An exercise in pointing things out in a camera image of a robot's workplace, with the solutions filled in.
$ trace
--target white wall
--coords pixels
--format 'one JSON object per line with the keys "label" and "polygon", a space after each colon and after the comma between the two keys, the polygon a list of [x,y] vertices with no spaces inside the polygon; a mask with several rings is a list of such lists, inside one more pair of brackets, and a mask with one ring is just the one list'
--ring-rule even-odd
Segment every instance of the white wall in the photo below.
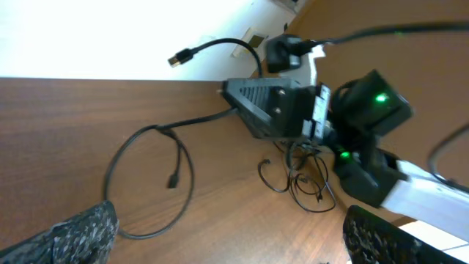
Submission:
{"label": "white wall", "polygon": [[270,36],[294,15],[270,0],[0,0],[0,76],[224,80],[250,76],[254,60],[233,44],[175,69],[179,50],[249,26]]}

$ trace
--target usb connector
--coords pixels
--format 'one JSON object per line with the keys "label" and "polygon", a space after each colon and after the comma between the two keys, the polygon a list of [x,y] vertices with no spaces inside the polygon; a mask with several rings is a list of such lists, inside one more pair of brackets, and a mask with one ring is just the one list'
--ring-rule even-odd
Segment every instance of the usb connector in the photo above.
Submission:
{"label": "usb connector", "polygon": [[176,53],[176,55],[174,55],[173,57],[169,58],[168,62],[171,67],[176,67],[178,65],[190,61],[195,53],[196,52],[194,52],[193,49],[185,48],[180,52]]}

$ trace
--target black device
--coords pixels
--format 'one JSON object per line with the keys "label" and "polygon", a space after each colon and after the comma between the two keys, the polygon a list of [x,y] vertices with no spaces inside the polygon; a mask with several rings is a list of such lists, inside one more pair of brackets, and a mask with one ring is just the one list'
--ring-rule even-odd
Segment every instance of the black device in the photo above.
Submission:
{"label": "black device", "polygon": [[0,263],[99,263],[108,260],[119,229],[114,206],[105,201],[0,251]]}
{"label": "black device", "polygon": [[464,263],[357,205],[347,210],[343,231],[352,263]]}
{"label": "black device", "polygon": [[222,91],[254,137],[322,142],[330,98],[324,84],[300,87],[290,78],[234,78],[224,82]]}
{"label": "black device", "polygon": [[362,202],[379,207],[396,181],[407,179],[397,157],[377,145],[413,112],[376,70],[337,89],[330,111],[328,87],[300,87],[290,78],[229,79],[222,95],[258,139],[329,147],[341,187]]}

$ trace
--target green led light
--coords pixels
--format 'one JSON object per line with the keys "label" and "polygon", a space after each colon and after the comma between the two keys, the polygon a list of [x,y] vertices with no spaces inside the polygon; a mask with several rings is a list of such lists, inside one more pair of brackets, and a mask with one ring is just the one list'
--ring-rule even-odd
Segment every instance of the green led light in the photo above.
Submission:
{"label": "green led light", "polygon": [[342,153],[342,154],[340,155],[340,157],[341,157],[341,158],[348,158],[348,157],[350,157],[350,153],[346,151],[346,152]]}
{"label": "green led light", "polygon": [[379,94],[375,100],[379,103],[384,103],[388,99],[388,96],[385,93]]}

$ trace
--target wall outlet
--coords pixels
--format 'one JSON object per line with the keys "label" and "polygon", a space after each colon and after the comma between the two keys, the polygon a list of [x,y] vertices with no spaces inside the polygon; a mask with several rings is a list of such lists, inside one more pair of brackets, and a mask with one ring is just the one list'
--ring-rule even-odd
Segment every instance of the wall outlet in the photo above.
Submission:
{"label": "wall outlet", "polygon": [[[242,41],[248,43],[259,54],[260,59],[264,59],[264,46],[269,35],[255,28],[249,28],[244,34]],[[244,47],[238,45],[232,52],[234,58],[249,58],[251,53]]]}

